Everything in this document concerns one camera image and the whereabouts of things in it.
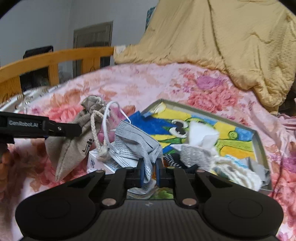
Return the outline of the person's left hand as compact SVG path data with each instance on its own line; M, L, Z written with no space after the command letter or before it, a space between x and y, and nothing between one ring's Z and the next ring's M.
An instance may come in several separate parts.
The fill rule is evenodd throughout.
M16 157L7 144L1 144L1 195L16 181Z

